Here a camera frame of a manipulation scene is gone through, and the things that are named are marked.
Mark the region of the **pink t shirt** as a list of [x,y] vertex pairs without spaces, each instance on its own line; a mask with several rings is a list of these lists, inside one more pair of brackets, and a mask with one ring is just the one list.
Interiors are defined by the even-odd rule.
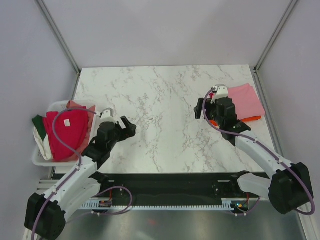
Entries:
[[249,83],[228,88],[228,97],[235,105],[239,120],[266,114],[255,89]]

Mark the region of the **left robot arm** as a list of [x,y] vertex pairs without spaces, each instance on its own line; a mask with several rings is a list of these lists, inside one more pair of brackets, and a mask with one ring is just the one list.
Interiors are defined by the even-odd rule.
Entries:
[[43,194],[34,193],[27,202],[24,226],[31,238],[57,239],[71,216],[90,198],[104,197],[110,185],[99,168],[110,158],[114,146],[136,135],[137,126],[125,116],[125,125],[108,117],[97,129],[96,136],[82,153],[77,164]]

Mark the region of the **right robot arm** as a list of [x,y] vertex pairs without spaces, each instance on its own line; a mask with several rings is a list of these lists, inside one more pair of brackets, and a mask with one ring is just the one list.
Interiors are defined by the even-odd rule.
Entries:
[[[313,215],[316,207],[309,169],[302,162],[292,163],[269,149],[252,132],[251,128],[236,115],[236,106],[232,99],[199,98],[194,108],[195,118],[201,117],[214,124],[215,130],[234,147],[246,153],[267,174],[267,178],[249,172],[243,172],[229,184],[229,191],[235,197],[245,192],[269,200],[282,215],[297,211],[306,216]],[[311,210],[303,212],[299,207],[310,204]]]

